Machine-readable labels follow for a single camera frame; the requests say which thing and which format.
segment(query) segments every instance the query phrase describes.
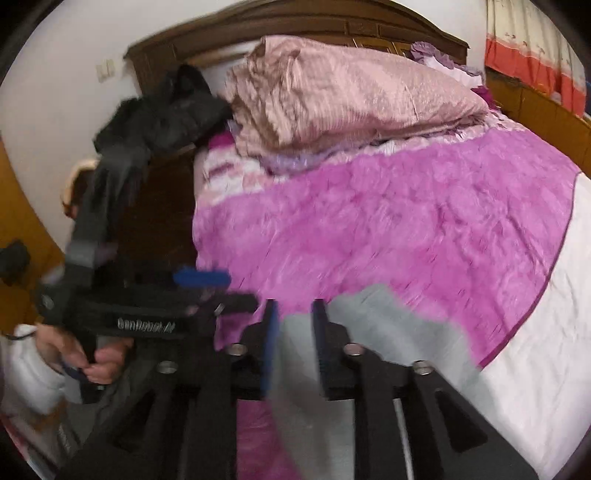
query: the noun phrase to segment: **white bed sheet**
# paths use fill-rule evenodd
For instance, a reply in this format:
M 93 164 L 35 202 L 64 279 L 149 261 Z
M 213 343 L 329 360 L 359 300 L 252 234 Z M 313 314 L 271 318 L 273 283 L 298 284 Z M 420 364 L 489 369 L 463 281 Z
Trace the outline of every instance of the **white bed sheet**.
M 591 425 L 590 236 L 591 180 L 579 174 L 550 283 L 529 319 L 482 371 L 496 402 L 491 423 L 541 480 L 560 471 Z

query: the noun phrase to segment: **white wall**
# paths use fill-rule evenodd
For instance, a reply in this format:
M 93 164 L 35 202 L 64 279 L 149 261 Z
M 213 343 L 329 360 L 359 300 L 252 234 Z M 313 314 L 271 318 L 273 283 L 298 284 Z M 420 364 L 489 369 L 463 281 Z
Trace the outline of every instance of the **white wall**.
M 70 221 L 59 193 L 72 165 L 94 153 L 92 138 L 118 103 L 138 93 L 122 56 L 132 43 L 233 0 L 64 0 L 35 30 L 0 86 L 0 131 L 25 194 L 63 248 Z M 485 0 L 400 0 L 467 41 L 482 67 Z M 104 83 L 95 66 L 114 59 Z

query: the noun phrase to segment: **light switch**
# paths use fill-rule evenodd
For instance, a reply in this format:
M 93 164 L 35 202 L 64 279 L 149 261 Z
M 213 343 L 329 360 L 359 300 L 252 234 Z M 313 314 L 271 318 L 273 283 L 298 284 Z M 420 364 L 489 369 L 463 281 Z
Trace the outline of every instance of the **light switch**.
M 103 83 L 106 79 L 115 76 L 115 62 L 112 59 L 105 60 L 96 66 L 96 77 Z

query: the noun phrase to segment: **gray blanket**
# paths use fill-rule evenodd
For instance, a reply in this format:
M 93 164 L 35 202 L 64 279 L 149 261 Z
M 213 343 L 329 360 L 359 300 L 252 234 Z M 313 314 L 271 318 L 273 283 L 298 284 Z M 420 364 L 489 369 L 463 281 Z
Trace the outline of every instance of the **gray blanket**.
M 385 360 L 410 365 L 429 360 L 491 421 L 494 404 L 461 330 L 421 319 L 377 285 L 342 295 L 327 307 L 329 319 L 348 328 L 354 342 Z M 353 402 L 328 402 L 321 393 L 311 317 L 286 317 L 275 346 L 269 392 L 274 420 L 305 480 L 352 480 Z

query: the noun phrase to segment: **bolt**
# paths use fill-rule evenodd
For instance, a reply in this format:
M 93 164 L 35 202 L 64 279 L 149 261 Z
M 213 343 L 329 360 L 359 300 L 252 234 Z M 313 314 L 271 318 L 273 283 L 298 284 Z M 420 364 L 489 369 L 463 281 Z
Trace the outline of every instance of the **bolt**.
M 426 360 L 418 360 L 413 362 L 413 370 L 418 375 L 428 375 L 435 370 L 431 362 Z
M 54 307 L 53 300 L 47 295 L 41 295 L 41 303 L 47 310 L 51 310 Z
M 363 345 L 358 343 L 347 343 L 347 345 L 343 347 L 343 352 L 345 352 L 345 355 L 347 356 L 362 355 L 364 350 L 365 348 L 363 348 Z
M 226 347 L 226 353 L 231 356 L 244 356 L 246 352 L 248 352 L 248 348 L 241 343 L 233 343 Z
M 165 360 L 158 364 L 158 371 L 164 375 L 170 375 L 178 370 L 178 365 L 170 360 Z

